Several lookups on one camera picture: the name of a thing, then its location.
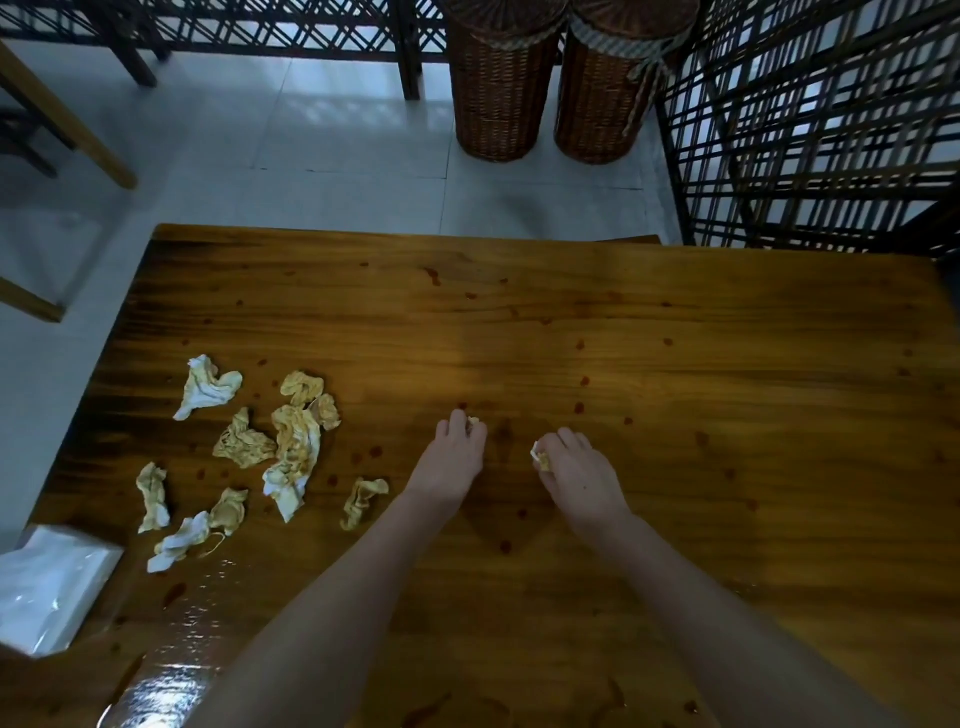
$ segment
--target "white tissue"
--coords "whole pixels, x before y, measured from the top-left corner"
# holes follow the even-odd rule
[[[123,549],[63,526],[32,526],[0,556],[0,643],[31,657],[70,646]]]
[[[190,374],[183,385],[183,403],[174,415],[177,421],[186,420],[195,409],[226,404],[243,384],[243,375],[239,372],[227,372],[217,378],[219,370],[205,353],[188,363]]]

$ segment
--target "metal frame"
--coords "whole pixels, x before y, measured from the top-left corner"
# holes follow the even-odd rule
[[[685,242],[945,252],[896,231],[960,172],[960,0],[714,0],[699,22],[658,113]]]

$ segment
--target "wicker basket lid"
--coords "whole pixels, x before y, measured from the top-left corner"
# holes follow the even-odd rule
[[[566,0],[437,0],[447,18],[492,38],[533,36],[556,23]]]
[[[632,39],[672,37],[697,19],[699,0],[570,0],[598,31]]]

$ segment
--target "white tile floor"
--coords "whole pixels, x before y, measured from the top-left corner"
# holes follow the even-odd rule
[[[589,167],[552,138],[507,165],[453,135],[445,66],[403,101],[396,67],[178,54],[138,88],[109,52],[11,48],[117,154],[127,192],[52,136],[47,180],[0,157],[0,276],[66,305],[59,325],[0,306],[0,549],[30,516],[154,226],[162,222],[517,238],[680,239],[650,119],[629,157]]]

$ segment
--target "wood grain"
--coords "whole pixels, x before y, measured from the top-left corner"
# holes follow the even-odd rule
[[[243,388],[175,423],[200,353]],[[344,424],[285,525],[262,468],[210,451],[241,406],[272,432],[297,368],[326,377]],[[489,424],[486,469],[413,573],[354,725],[450,692],[429,728],[505,725],[500,706],[587,726],[609,678],[629,707],[604,726],[705,725],[643,605],[538,483],[528,451],[561,425],[697,564],[917,725],[955,725],[958,373],[947,298],[914,258],[163,226],[35,512],[127,553],[68,652],[0,665],[0,713],[96,725],[133,665],[103,728],[179,725],[354,542],[338,525],[353,479],[402,491],[462,405]],[[252,491],[235,536],[165,576],[144,569],[160,535],[136,535],[151,460],[177,523]]]

